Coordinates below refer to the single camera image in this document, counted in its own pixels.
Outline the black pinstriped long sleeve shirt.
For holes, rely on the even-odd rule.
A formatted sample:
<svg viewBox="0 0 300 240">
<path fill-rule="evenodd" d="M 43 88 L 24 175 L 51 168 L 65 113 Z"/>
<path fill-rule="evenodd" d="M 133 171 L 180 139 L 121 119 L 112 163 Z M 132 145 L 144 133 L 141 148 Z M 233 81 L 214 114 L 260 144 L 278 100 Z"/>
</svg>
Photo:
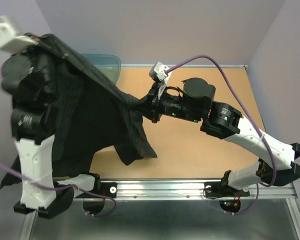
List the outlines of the black pinstriped long sleeve shirt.
<svg viewBox="0 0 300 240">
<path fill-rule="evenodd" d="M 52 149 L 54 177 L 75 177 L 89 172 L 96 152 L 114 147 L 120 160 L 156 158 L 143 128 L 143 117 L 134 111 L 139 99 L 121 91 L 83 55 L 54 34 L 41 36 L 58 52 L 68 54 L 67 65 L 56 68 L 63 90 Z"/>
</svg>

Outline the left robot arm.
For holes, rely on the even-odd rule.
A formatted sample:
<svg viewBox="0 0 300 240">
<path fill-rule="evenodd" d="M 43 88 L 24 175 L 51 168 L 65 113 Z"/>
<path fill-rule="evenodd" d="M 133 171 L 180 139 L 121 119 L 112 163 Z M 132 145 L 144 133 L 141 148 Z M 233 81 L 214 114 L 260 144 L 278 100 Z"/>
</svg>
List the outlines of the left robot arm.
<svg viewBox="0 0 300 240">
<path fill-rule="evenodd" d="M 0 185 L 22 184 L 21 198 L 13 207 L 16 213 L 36 211 L 39 217 L 52 219 L 81 194 L 98 197 L 101 180 L 85 171 L 54 181 L 53 146 L 57 118 L 62 115 L 56 102 L 63 95 L 56 69 L 66 66 L 69 56 L 30 33 L 15 41 L 21 46 L 1 68 L 1 87 L 12 96 L 10 124 L 18 155 L 11 167 L 5 167 Z"/>
</svg>

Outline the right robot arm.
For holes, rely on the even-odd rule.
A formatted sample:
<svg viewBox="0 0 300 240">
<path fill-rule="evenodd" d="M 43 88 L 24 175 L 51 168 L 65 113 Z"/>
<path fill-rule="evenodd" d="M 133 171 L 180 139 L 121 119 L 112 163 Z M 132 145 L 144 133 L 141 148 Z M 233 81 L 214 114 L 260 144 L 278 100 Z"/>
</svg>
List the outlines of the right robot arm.
<svg viewBox="0 0 300 240">
<path fill-rule="evenodd" d="M 178 95 L 165 89 L 160 92 L 155 82 L 148 94 L 138 101 L 134 110 L 157 123 L 162 115 L 194 123 L 209 136 L 236 144 L 258 157 L 258 161 L 239 170 L 228 170 L 210 187 L 212 193 L 232 195 L 250 185 L 273 182 L 283 187 L 300 178 L 300 144 L 283 143 L 266 134 L 231 105 L 214 100 L 216 88 L 202 78 L 188 78 Z"/>
</svg>

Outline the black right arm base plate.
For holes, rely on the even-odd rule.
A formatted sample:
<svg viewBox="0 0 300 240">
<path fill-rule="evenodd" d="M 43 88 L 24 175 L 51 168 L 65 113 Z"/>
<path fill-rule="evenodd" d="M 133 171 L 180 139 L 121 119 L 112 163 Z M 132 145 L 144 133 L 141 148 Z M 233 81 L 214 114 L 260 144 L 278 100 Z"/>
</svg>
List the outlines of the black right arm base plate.
<svg viewBox="0 0 300 240">
<path fill-rule="evenodd" d="M 225 198 L 225 197 L 249 197 L 250 191 L 234 189 L 228 185 L 222 186 L 220 181 L 208 181 L 204 183 L 206 198 Z"/>
</svg>

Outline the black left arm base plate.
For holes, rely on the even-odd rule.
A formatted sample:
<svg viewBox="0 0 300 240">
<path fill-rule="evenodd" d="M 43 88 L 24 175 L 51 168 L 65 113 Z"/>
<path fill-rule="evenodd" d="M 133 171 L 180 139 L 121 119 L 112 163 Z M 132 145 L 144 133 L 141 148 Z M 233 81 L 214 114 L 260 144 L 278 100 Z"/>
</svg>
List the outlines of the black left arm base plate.
<svg viewBox="0 0 300 240">
<path fill-rule="evenodd" d="M 90 193 L 106 196 L 110 198 L 117 197 L 118 184 L 114 181 L 101 181 L 96 179 L 93 183 L 93 188 Z"/>
</svg>

